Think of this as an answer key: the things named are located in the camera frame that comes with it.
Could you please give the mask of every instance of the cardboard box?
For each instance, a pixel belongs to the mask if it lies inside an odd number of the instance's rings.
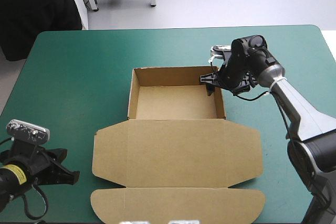
[[[93,173],[126,188],[96,190],[105,223],[252,223],[265,197],[228,189],[263,171],[259,132],[223,120],[220,89],[207,96],[210,67],[134,69],[129,120],[99,130]],[[194,220],[194,222],[172,222]]]

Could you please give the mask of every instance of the cable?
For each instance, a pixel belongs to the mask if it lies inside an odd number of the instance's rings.
[[[29,212],[29,209],[28,209],[28,200],[27,200],[26,195],[23,194],[23,195],[21,195],[21,197],[22,197],[22,200],[23,200],[23,202],[24,202],[24,210],[25,210],[25,214],[26,214],[26,216],[27,216],[29,219],[31,219],[31,220],[38,220],[38,219],[42,218],[42,217],[47,213],[47,211],[48,211],[48,209],[49,209],[49,203],[48,203],[48,198],[47,198],[47,196],[46,196],[45,193],[41,190],[41,188],[39,188],[37,185],[34,185],[34,184],[32,184],[32,188],[33,188],[38,194],[40,194],[41,198],[42,198],[43,201],[44,201],[44,206],[45,206],[45,208],[44,208],[44,213],[43,213],[41,216],[33,216],[33,215],[31,215],[31,213]]]
[[[3,141],[1,141],[0,142],[0,145],[2,145],[2,144],[4,144],[4,143],[6,143],[6,142],[8,142],[9,140],[11,140],[12,138],[11,137],[9,137],[9,138],[7,138],[7,139],[5,139],[5,140],[3,140]]]
[[[245,97],[241,97],[241,96],[239,96],[239,95],[235,95],[235,94],[233,94],[233,96],[235,96],[235,97],[238,97],[238,98],[240,98],[240,99],[242,99],[242,100],[244,100],[244,101],[248,101],[248,102],[252,102],[252,101],[255,101],[255,100],[257,100],[257,99],[259,99],[260,97],[262,97],[264,94],[267,94],[268,93],[268,91],[265,91],[265,92],[263,92],[263,93],[261,93],[260,95],[258,95],[257,97],[254,97],[254,98],[252,98],[252,99],[248,99],[248,98],[245,98]]]
[[[225,87],[225,85],[222,83],[222,80],[221,80],[220,78],[218,78],[218,71],[214,68],[214,66],[213,66],[213,64],[212,64],[212,61],[210,62],[210,66],[211,66],[211,68],[212,68],[212,72],[213,72],[213,74],[217,75],[217,81],[219,82],[219,84],[220,84],[222,87]],[[255,101],[255,100],[259,99],[259,98],[262,97],[264,94],[268,93],[268,91],[265,91],[265,92],[261,93],[260,95],[258,95],[257,97],[254,97],[254,98],[252,98],[252,99],[245,98],[245,97],[241,97],[241,96],[239,96],[239,95],[237,95],[237,94],[234,94],[232,91],[231,91],[231,93],[233,94],[234,97],[238,97],[238,98],[240,98],[240,99],[242,99],[242,100],[244,100],[244,101],[252,102],[252,101]]]

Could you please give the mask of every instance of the white floor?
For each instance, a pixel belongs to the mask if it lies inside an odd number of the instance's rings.
[[[336,0],[149,0],[99,1],[90,29],[180,28],[313,24],[336,57]],[[0,51],[0,113],[24,60],[8,62]]]

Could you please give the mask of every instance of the box lid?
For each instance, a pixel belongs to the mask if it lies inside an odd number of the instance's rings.
[[[178,223],[172,220],[248,224],[259,216],[264,204],[265,197],[258,190],[228,188],[120,188],[91,194],[96,215],[110,224]]]
[[[223,119],[128,120],[96,133],[92,171],[127,187],[229,187],[262,173],[260,134]]]

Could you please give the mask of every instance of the yellow label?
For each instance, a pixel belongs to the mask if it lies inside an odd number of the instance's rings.
[[[10,170],[12,173],[14,173],[20,185],[22,185],[24,182],[27,182],[26,174],[20,167],[16,165],[5,165],[1,168]]]

